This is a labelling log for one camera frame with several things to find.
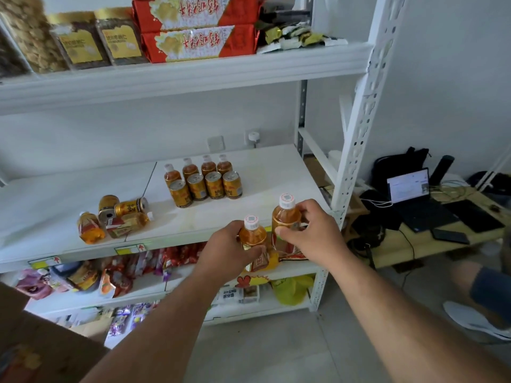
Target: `person's left hand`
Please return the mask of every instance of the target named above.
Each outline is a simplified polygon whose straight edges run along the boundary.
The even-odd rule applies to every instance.
[[[255,261],[266,247],[259,245],[244,250],[236,240],[242,227],[242,220],[233,220],[215,232],[202,250],[192,274],[207,279],[220,288],[239,276],[246,265]]]

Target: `yellow plastic bag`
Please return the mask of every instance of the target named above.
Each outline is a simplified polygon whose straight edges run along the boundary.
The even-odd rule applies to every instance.
[[[298,305],[307,295],[307,289],[314,285],[310,275],[282,278],[271,282],[275,297],[283,305]]]

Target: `forearm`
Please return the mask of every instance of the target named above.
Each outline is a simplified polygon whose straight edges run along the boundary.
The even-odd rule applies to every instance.
[[[82,383],[181,381],[217,292],[217,286],[204,278],[185,279]]]
[[[332,257],[329,271],[395,381],[509,381],[507,367],[347,249]]]

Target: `hand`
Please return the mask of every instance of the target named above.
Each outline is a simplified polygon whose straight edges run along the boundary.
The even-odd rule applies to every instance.
[[[312,262],[328,269],[332,258],[349,252],[337,222],[314,199],[304,200],[296,206],[309,226],[304,231],[281,226],[275,232],[280,238],[298,246]]]
[[[219,289],[239,276],[246,265],[255,261],[266,247],[259,245],[244,250],[236,240],[242,227],[242,220],[233,220],[215,232],[202,250],[192,274],[210,280]]]

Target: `laptop screen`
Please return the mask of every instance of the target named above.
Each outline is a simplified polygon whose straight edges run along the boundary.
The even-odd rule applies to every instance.
[[[402,174],[387,179],[390,200],[393,203],[429,195],[428,170]]]

